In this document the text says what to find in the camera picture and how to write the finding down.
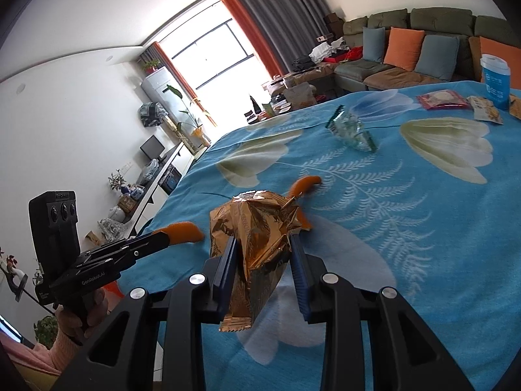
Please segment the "left pink sleeve forearm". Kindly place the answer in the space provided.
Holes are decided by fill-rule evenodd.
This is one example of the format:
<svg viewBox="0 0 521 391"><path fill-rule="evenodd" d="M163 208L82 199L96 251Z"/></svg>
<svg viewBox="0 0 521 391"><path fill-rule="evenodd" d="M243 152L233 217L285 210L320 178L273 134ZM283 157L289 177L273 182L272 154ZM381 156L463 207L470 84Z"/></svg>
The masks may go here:
<svg viewBox="0 0 521 391"><path fill-rule="evenodd" d="M11 362L17 367L55 377L61 374L80 349L61 330L58 330L57 338L50 350L39 343L30 349L21 342L14 341L4 332L1 332L1 344Z"/></svg>

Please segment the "left hand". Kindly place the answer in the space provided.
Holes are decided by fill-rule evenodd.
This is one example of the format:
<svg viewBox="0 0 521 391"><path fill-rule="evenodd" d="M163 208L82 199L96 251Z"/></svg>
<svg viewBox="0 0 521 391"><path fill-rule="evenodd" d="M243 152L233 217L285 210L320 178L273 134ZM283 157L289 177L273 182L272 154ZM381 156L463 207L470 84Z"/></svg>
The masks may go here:
<svg viewBox="0 0 521 391"><path fill-rule="evenodd" d="M108 299L103 289L73 303L59 305L56 311L59 331L72 341L84 343L108 314Z"/></svg>

